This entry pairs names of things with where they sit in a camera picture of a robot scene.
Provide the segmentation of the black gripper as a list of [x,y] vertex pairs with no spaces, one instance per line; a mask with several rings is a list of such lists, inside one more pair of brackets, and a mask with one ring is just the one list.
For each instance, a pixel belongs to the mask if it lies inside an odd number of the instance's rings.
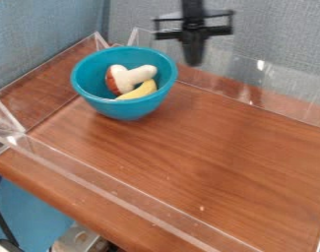
[[[204,54],[204,44],[205,40],[210,36],[216,35],[231,35],[233,34],[233,10],[205,10],[202,15],[192,18],[186,17],[182,12],[174,12],[158,16],[153,19],[154,22],[154,37],[157,39],[182,39],[182,48],[185,53],[185,59],[189,65],[193,64],[193,55],[192,55],[192,33],[196,34],[196,65],[201,64],[202,54]],[[209,18],[228,18],[228,24],[224,26],[208,27],[205,25],[205,19]],[[181,29],[161,30],[161,22],[182,22]]]

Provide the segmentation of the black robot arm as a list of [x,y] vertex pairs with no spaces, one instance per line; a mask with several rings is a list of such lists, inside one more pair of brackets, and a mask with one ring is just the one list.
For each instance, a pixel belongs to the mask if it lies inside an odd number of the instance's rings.
[[[198,66],[202,62],[205,41],[212,36],[233,34],[235,11],[209,10],[204,7],[202,0],[181,0],[182,11],[161,15],[153,19],[154,38],[157,40],[177,39],[182,43],[185,61],[190,66]],[[209,27],[205,20],[209,18],[228,18],[224,26]],[[161,22],[181,21],[178,29],[161,30]]]

